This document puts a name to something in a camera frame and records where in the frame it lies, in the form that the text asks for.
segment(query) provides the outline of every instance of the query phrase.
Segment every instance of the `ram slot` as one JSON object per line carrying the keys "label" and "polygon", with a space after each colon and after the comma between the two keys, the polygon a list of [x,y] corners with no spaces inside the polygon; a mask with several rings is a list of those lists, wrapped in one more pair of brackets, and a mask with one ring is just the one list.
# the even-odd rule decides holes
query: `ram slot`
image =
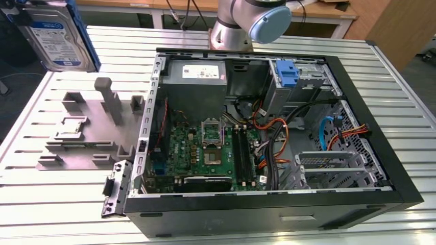
{"label": "ram slot", "polygon": [[251,147],[247,139],[247,130],[241,130],[241,132],[239,133],[239,144],[240,144],[244,181],[251,183],[255,180],[253,180],[253,168],[252,168],[252,160],[251,160]]}
{"label": "ram slot", "polygon": [[240,131],[237,129],[232,130],[232,144],[233,144],[233,160],[235,160],[235,172],[236,172],[236,183],[241,184],[244,181],[243,172],[243,161],[241,161],[241,149],[239,140]]}

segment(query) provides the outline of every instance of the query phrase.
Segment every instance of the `motherboard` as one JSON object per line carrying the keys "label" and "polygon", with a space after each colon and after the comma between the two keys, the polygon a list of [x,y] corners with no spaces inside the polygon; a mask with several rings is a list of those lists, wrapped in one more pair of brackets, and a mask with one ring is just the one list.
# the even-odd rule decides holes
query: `motherboard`
{"label": "motherboard", "polygon": [[155,193],[261,190],[251,154],[256,144],[256,130],[221,127],[220,121],[205,121],[195,127],[173,126],[169,157],[167,162],[153,162],[155,176],[148,178],[148,190]]}

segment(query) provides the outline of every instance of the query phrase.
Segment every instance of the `hard drive label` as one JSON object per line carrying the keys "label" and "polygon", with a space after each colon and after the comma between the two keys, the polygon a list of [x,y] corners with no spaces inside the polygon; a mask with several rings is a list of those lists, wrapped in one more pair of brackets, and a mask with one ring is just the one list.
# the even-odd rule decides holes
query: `hard drive label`
{"label": "hard drive label", "polygon": [[65,66],[81,64],[75,52],[75,46],[69,43],[64,26],[56,22],[33,22],[31,30],[53,63]]}

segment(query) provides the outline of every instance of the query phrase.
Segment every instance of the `green motherboard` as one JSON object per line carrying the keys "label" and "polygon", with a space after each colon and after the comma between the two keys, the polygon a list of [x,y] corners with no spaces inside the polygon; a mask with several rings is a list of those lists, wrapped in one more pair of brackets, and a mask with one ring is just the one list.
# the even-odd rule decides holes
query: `green motherboard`
{"label": "green motherboard", "polygon": [[[263,186],[253,181],[252,183],[236,182],[235,154],[232,128],[224,127],[223,132],[217,128],[204,127],[173,127],[169,140],[169,159],[164,164],[164,171],[155,178],[156,192],[172,193],[173,178],[177,176],[225,176],[232,178],[231,191],[261,190]],[[217,139],[220,134],[224,144],[219,147],[203,147],[203,139]],[[247,130],[249,143],[259,140],[256,130]],[[255,162],[251,157],[251,169],[253,176]]]}

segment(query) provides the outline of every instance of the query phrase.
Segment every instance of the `power supply label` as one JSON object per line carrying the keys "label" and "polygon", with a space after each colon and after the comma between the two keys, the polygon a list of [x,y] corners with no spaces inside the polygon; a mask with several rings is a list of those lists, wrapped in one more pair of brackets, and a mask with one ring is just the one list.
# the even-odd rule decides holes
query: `power supply label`
{"label": "power supply label", "polygon": [[219,79],[220,72],[217,65],[184,65],[183,78]]}
{"label": "power supply label", "polygon": [[80,65],[81,62],[75,52],[75,46],[69,43],[71,36],[61,23],[36,21],[29,29],[53,63],[64,66]]}

